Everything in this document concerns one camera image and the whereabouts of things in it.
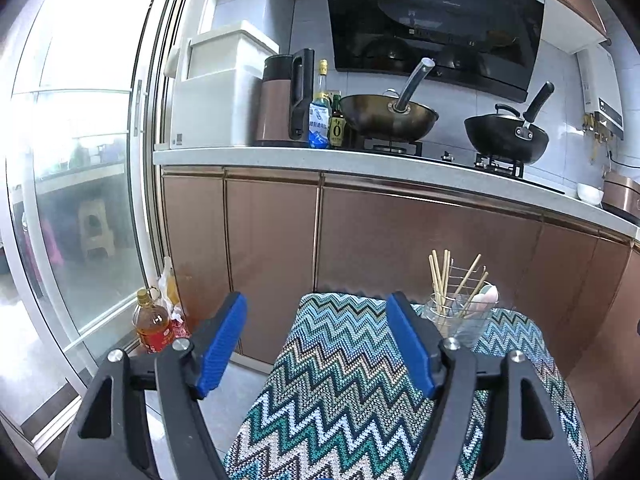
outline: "water heater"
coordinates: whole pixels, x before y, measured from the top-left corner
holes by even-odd
[[[622,102],[616,68],[611,54],[599,44],[578,52],[584,111],[593,120],[593,129],[624,139]]]

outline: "yellow label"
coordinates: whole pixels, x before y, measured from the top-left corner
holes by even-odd
[[[344,119],[340,117],[332,117],[329,127],[329,144],[332,146],[342,146],[344,138]]]

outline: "sliding glass door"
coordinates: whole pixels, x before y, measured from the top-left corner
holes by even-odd
[[[8,259],[32,319],[44,320],[39,332],[84,384],[107,349],[134,340],[135,292],[146,285],[129,154],[152,1],[41,0],[4,108],[2,239],[7,247],[12,235]]]

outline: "zigzag pattern cloth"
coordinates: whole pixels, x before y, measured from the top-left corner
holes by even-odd
[[[533,361],[578,476],[588,480],[577,408],[540,330],[522,314],[495,309],[474,350],[503,356],[513,348]],[[486,400],[476,392],[456,480],[473,478]],[[230,480],[403,480],[432,410],[402,364],[385,301],[309,294],[225,468]]]

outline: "gas stove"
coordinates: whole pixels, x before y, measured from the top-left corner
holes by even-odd
[[[476,153],[476,161],[472,165],[459,164],[455,162],[455,158],[449,153],[444,152],[440,158],[431,158],[422,156],[421,142],[399,142],[396,140],[377,139],[369,136],[355,136],[353,147],[350,148],[354,152],[380,153],[382,155],[403,156],[417,160],[428,160],[429,162],[437,162],[439,164],[447,164],[457,168],[467,168],[470,170],[482,171],[483,173],[492,173],[513,180],[521,180],[532,186],[548,189],[559,194],[564,192],[554,189],[553,187],[544,186],[537,182],[532,182],[524,178],[524,164],[517,160],[504,160],[495,156],[486,156]]]

